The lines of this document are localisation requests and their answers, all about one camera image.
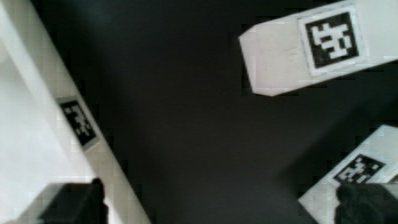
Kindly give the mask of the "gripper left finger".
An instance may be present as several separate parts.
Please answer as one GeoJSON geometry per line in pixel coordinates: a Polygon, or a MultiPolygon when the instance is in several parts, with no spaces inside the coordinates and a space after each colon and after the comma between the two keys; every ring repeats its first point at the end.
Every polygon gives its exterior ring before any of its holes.
{"type": "Polygon", "coordinates": [[[100,179],[62,186],[39,221],[43,224],[109,224],[105,186],[100,179]]]}

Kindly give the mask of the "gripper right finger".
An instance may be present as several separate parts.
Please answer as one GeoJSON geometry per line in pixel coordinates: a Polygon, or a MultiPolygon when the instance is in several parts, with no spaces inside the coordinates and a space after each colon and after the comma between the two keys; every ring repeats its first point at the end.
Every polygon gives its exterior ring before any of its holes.
{"type": "Polygon", "coordinates": [[[398,184],[343,184],[334,224],[398,224],[398,184]]]}

